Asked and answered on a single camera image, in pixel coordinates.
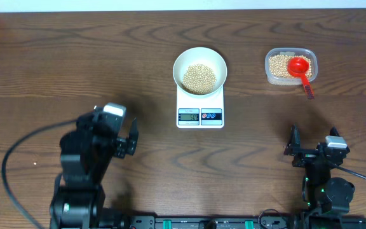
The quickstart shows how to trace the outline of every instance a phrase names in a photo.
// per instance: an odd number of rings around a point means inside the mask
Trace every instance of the white bowl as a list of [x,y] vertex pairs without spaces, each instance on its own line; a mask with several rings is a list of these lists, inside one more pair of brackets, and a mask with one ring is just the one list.
[[[213,90],[208,94],[196,95],[184,89],[182,83],[183,76],[189,69],[189,66],[195,64],[203,64],[211,68],[217,78]],[[175,64],[173,65],[173,78],[177,86],[188,95],[197,98],[208,97],[222,88],[222,85],[227,79],[227,65],[221,55],[212,49],[204,47],[191,48],[177,57]]]

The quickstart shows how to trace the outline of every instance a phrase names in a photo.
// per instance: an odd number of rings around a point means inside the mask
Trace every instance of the red spoon handle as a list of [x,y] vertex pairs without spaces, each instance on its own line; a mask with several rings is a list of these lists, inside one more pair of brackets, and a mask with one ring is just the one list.
[[304,91],[305,91],[306,95],[308,96],[308,99],[314,99],[315,95],[313,94],[313,89],[311,89],[310,82],[307,79],[306,75],[304,75],[302,77],[302,84],[303,84]]

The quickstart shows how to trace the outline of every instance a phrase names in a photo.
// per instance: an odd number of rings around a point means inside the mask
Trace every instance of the clear plastic container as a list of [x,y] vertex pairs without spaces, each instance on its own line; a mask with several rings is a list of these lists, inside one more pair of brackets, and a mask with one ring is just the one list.
[[312,76],[308,78],[309,82],[313,81],[317,77],[318,66],[316,55],[305,48],[274,48],[268,52],[265,57],[265,71],[268,76],[268,81],[274,85],[301,85],[302,80],[300,78],[282,78],[274,76],[269,70],[269,58],[275,55],[303,55],[311,60],[311,73]]

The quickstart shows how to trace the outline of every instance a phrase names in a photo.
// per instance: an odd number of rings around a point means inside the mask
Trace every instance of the bowl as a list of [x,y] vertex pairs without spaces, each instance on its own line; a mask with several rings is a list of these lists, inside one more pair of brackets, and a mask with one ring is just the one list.
[[[189,66],[195,64],[203,64],[211,68],[215,74],[217,81],[215,82],[213,90],[208,94],[192,94],[186,91],[183,86],[184,74],[189,69]],[[222,88],[222,85],[227,79],[227,65],[221,55],[212,49],[204,47],[190,48],[177,57],[175,64],[173,65],[173,78],[176,82],[176,85],[186,94],[197,98],[208,97],[215,92],[218,92],[219,89]]]
[[316,55],[305,48],[274,48],[268,52],[265,57],[265,71],[268,81],[274,85],[301,85],[302,80],[300,78],[283,78],[274,76],[269,70],[269,58],[275,55],[303,55],[311,60],[311,74],[312,76],[308,78],[309,82],[316,79],[318,74],[318,65]]

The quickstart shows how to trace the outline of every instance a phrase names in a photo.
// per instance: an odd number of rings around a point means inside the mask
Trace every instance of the wooden table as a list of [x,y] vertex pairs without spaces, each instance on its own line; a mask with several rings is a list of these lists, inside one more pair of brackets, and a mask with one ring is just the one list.
[[[228,64],[222,130],[175,126],[172,66],[195,46],[218,50]],[[314,101],[302,87],[268,83],[264,57],[286,46],[316,53]],[[0,13],[0,170],[19,137],[107,102],[127,107],[121,135],[138,118],[140,139],[134,156],[112,160],[106,206],[159,215],[296,212],[306,207],[304,170],[283,155],[293,123],[306,148],[336,126],[351,148],[343,166],[366,174],[366,10]],[[13,191],[46,227],[58,142],[72,129],[35,136],[8,161]],[[354,183],[350,213],[366,216],[366,181],[332,175]],[[0,228],[32,228],[1,174]]]

